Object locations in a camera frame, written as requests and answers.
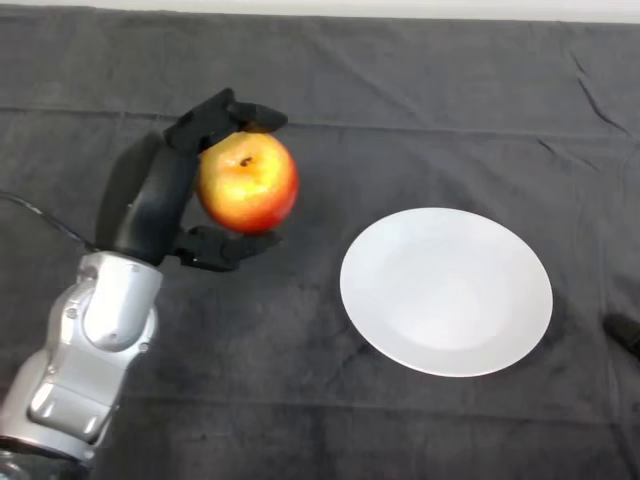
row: dark gray tablecloth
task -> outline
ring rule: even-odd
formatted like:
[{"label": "dark gray tablecloth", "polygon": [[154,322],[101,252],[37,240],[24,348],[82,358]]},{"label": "dark gray tablecloth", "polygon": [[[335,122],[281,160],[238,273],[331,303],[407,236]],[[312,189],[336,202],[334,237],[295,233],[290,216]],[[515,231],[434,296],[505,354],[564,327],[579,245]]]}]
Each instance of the dark gray tablecloth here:
[{"label": "dark gray tablecloth", "polygon": [[[287,112],[286,243],[225,275],[162,270],[98,479],[637,479],[640,28],[0,9],[0,188],[91,234],[119,151],[217,90]],[[475,379],[369,347],[338,291],[375,220],[446,206],[538,253],[538,348]],[[194,201],[185,223],[204,222]],[[44,338],[81,250],[0,206],[0,385]]]}]

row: cable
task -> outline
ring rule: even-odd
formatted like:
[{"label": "cable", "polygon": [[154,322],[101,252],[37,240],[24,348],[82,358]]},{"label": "cable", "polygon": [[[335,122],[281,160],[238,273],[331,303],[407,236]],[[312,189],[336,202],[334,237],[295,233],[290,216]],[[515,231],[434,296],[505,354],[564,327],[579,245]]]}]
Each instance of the cable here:
[{"label": "cable", "polygon": [[9,193],[9,192],[0,190],[0,200],[9,200],[10,202],[15,203],[16,205],[20,205],[21,207],[25,207],[31,210],[33,213],[38,215],[41,219],[43,219],[45,222],[47,222],[49,225],[51,225],[53,228],[55,228],[59,232],[64,233],[65,235],[70,237],[72,240],[75,240],[76,242],[82,243],[84,248],[86,248],[88,251],[95,252],[98,250],[96,246],[93,243],[91,243],[89,240],[83,238],[80,234],[74,232],[72,229],[67,227],[64,223],[62,223],[56,217],[54,217],[50,213],[43,212],[38,207],[36,207],[33,203],[29,202],[28,200],[25,200],[21,196],[16,195],[14,193]]}]

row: red apple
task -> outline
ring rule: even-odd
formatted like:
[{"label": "red apple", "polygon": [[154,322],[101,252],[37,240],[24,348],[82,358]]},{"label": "red apple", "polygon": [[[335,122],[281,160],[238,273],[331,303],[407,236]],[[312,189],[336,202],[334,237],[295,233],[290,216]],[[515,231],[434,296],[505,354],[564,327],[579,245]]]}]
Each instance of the red apple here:
[{"label": "red apple", "polygon": [[298,172],[275,137],[234,133],[200,155],[198,196],[205,210],[236,232],[265,232],[289,214]]}]

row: robotic hand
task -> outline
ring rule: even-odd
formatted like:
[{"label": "robotic hand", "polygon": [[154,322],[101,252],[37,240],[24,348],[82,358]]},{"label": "robotic hand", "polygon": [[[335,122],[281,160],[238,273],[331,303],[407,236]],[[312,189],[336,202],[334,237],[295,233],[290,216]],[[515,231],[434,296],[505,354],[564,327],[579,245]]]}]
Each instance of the robotic hand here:
[{"label": "robotic hand", "polygon": [[0,411],[0,480],[78,479],[118,408],[131,362],[158,323],[167,255],[224,272],[277,244],[275,233],[232,237],[180,220],[199,154],[237,131],[271,132],[287,117],[223,90],[118,159],[98,214],[95,251],[54,303],[45,346],[20,369]]}]

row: plate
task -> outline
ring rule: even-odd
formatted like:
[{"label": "plate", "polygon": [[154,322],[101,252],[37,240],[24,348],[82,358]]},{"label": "plate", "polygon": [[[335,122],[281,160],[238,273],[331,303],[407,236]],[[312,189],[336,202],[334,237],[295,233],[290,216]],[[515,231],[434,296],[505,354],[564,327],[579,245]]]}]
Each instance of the plate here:
[{"label": "plate", "polygon": [[406,210],[353,242],[340,272],[349,318],[376,349],[434,375],[471,377],[527,355],[553,309],[529,246],[485,217]]}]

